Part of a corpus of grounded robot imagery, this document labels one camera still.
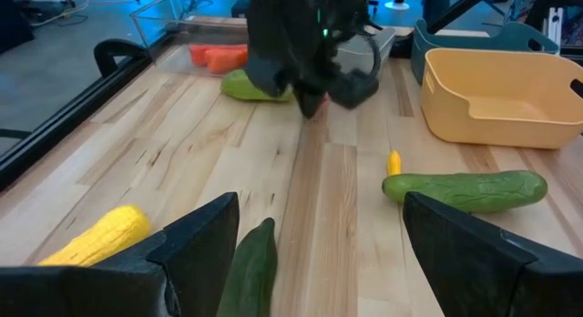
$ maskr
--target yellow plastic basket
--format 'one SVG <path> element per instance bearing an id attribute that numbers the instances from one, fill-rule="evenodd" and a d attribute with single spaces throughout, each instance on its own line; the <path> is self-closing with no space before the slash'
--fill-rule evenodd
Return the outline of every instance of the yellow plastic basket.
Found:
<path id="1" fill-rule="evenodd" d="M 451 142 L 561 148 L 583 130 L 583 68 L 542 53 L 437 48 L 421 107 Z"/>

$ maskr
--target green cucumber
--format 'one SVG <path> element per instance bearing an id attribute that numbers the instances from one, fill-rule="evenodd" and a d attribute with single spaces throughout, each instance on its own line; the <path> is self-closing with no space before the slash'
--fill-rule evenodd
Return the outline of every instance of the green cucumber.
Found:
<path id="1" fill-rule="evenodd" d="M 238 69 L 229 72 L 220 82 L 220 91 L 233 98 L 242 100 L 269 100 L 287 102 L 292 99 L 293 93 L 287 90 L 280 97 L 271 97 L 257 89 L 247 78 L 245 71 Z"/>
<path id="2" fill-rule="evenodd" d="M 268 317 L 277 271 L 277 250 L 268 218 L 250 231 L 235 250 L 217 317 Z"/>
<path id="3" fill-rule="evenodd" d="M 547 195 L 547 182 L 525 170 L 490 174 L 401 174 L 383 181 L 383 192 L 399 203 L 416 191 L 465 212 L 499 212 L 536 203 Z"/>

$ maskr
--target yellow corn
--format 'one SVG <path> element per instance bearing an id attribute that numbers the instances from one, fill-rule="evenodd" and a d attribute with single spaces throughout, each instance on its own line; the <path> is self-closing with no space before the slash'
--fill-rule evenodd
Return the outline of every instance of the yellow corn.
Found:
<path id="1" fill-rule="evenodd" d="M 389 158 L 386 160 L 386 171 L 389 176 L 401 174 L 401 157 L 395 150 L 391 151 Z"/>
<path id="2" fill-rule="evenodd" d="M 91 266 L 144 240 L 149 233 L 148 217 L 142 211 L 131 205 L 117 207 L 38 265 Z"/>

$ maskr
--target basket handle cutout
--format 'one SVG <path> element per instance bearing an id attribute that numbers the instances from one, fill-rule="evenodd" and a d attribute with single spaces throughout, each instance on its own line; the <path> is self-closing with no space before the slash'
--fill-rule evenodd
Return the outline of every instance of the basket handle cutout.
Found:
<path id="1" fill-rule="evenodd" d="M 573 79 L 571 81 L 571 90 L 575 92 L 575 94 L 579 95 L 580 98 L 583 98 L 583 83 L 578 79 Z"/>
<path id="2" fill-rule="evenodd" d="M 431 76 L 431 74 L 429 72 L 425 73 L 425 84 L 427 85 L 427 88 L 429 88 L 429 91 L 431 92 L 431 94 L 434 94 L 435 93 L 435 82 L 434 82 L 433 76 Z"/>
<path id="3" fill-rule="evenodd" d="M 539 43 L 535 38 L 528 39 L 528 48 L 534 52 L 539 52 L 542 50 L 542 44 Z"/>

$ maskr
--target wooden table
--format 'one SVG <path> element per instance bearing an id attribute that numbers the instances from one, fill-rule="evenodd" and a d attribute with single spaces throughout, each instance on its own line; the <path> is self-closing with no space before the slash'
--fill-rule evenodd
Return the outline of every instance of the wooden table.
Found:
<path id="1" fill-rule="evenodd" d="M 446 143 L 427 130 L 419 91 L 409 61 L 391 60 L 360 107 L 328 104 L 305 121 L 295 103 L 240 102 L 217 78 L 151 67 L 3 194 L 0 264 L 36 263 L 119 204 L 159 230 L 237 191 L 240 236 L 277 223 L 272 316 L 439 316 L 401 209 L 381 192 L 390 149 L 404 172 L 536 170 L 543 201 L 483 218 L 583 256 L 583 140 L 560 151 Z"/>

